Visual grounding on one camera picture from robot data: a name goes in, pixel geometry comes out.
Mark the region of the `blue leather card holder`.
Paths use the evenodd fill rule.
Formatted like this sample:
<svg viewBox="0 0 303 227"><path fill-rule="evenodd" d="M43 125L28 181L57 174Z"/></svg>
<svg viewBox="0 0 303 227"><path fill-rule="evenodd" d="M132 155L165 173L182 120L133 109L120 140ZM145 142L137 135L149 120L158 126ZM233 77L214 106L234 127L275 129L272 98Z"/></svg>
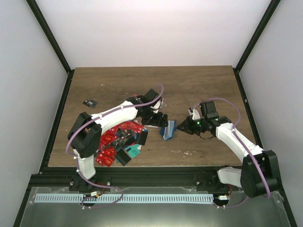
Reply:
<svg viewBox="0 0 303 227"><path fill-rule="evenodd" d="M164 141L173 138L175 131L177 130L177 121L168 120L168 126L160 128L159 134Z"/></svg>

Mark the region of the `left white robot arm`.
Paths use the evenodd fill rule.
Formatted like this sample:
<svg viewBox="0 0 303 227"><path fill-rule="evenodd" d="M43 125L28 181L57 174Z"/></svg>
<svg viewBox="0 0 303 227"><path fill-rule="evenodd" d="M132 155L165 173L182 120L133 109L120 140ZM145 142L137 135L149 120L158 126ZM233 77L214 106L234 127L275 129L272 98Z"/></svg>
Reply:
<svg viewBox="0 0 303 227"><path fill-rule="evenodd" d="M146 125L168 127L168 116L160 111L162 104L161 94L150 89L104 112L79 114L67 136L66 148L72 148L68 154L77 161L82 188L92 191L97 185L95 161L111 166L117 160L125 166L133 158L131 148L145 145Z"/></svg>

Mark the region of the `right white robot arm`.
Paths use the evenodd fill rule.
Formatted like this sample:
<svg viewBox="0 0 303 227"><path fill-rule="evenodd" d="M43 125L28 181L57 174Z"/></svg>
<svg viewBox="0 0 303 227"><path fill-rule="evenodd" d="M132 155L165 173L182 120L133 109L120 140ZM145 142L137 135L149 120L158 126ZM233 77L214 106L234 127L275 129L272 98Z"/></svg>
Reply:
<svg viewBox="0 0 303 227"><path fill-rule="evenodd" d="M188 109L189 115L177 129L189 135L201 136L209 132L223 142L241 161L241 168L223 167L210 179L217 191L227 184L241 188L250 197L267 196L281 186L278 159L272 150L264 150L247 139L226 116L216 110L216 98L205 100Z"/></svg>

